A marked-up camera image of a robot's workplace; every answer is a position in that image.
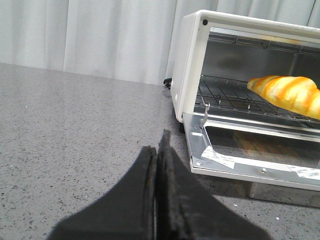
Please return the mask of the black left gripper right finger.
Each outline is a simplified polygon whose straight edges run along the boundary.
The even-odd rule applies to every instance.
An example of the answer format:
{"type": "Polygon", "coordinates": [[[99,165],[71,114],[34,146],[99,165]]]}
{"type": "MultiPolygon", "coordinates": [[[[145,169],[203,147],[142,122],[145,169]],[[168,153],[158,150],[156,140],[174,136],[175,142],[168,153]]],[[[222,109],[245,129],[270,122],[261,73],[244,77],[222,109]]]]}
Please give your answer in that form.
{"type": "Polygon", "coordinates": [[[159,240],[269,240],[262,228],[214,198],[180,160],[164,130],[156,165],[159,240]]]}

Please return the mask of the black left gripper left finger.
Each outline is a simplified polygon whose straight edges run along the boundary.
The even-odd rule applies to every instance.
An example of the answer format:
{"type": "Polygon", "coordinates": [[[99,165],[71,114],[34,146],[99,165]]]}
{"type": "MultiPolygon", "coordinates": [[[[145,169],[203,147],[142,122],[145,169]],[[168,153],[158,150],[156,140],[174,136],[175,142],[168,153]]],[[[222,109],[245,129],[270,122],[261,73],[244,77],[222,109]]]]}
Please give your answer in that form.
{"type": "Polygon", "coordinates": [[[100,199],[60,221],[50,240],[152,240],[157,152],[144,146],[121,180],[100,199]]]}

